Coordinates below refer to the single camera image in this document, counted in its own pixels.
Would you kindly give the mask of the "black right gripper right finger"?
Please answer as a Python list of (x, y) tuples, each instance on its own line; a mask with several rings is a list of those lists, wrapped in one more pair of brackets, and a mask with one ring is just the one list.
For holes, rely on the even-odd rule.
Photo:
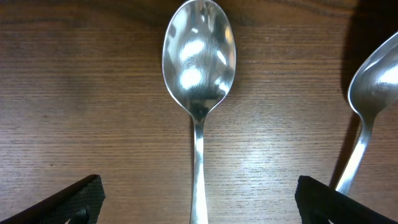
[(310, 176), (298, 178), (295, 201), (302, 224), (397, 224)]

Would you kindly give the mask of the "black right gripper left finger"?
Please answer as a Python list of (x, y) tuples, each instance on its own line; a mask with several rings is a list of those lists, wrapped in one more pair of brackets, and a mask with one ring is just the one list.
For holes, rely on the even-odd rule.
[(96, 224), (105, 198), (101, 177), (92, 174), (1, 223)]

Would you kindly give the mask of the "metal spoon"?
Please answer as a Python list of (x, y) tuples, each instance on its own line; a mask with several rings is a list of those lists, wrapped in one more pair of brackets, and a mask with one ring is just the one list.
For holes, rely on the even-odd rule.
[(236, 73), (231, 24), (212, 0), (185, 1), (172, 16), (162, 47), (162, 73), (171, 97), (193, 121), (191, 224), (207, 224), (204, 176), (206, 116), (228, 95)]
[(335, 190), (348, 192), (371, 140), (378, 113), (397, 99), (397, 34), (381, 44), (358, 68), (349, 88), (348, 101), (361, 118), (361, 133)]

